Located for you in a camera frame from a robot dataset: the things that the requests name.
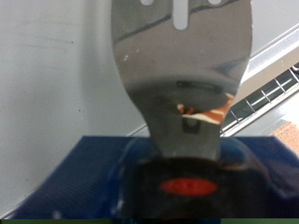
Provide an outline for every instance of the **white surface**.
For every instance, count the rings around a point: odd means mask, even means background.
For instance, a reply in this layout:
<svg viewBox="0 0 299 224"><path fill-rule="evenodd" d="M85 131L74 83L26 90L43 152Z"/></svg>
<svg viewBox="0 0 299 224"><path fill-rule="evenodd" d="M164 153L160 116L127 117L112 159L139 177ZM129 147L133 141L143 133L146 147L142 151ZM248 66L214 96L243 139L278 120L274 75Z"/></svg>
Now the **white surface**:
<svg viewBox="0 0 299 224"><path fill-rule="evenodd" d="M252 6L252 55L299 22L297 0ZM143 125L114 64L109 14L109 0L0 0L0 215L82 135Z"/></svg>

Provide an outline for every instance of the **red logo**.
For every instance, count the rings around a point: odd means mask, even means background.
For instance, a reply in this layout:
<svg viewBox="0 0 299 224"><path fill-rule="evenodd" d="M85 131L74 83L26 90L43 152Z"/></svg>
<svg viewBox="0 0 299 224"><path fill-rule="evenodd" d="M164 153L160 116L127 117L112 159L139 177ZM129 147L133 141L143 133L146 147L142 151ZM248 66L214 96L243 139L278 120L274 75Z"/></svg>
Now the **red logo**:
<svg viewBox="0 0 299 224"><path fill-rule="evenodd" d="M218 186L206 179L184 177L163 182L161 189L181 196L207 196L215 193Z"/></svg>

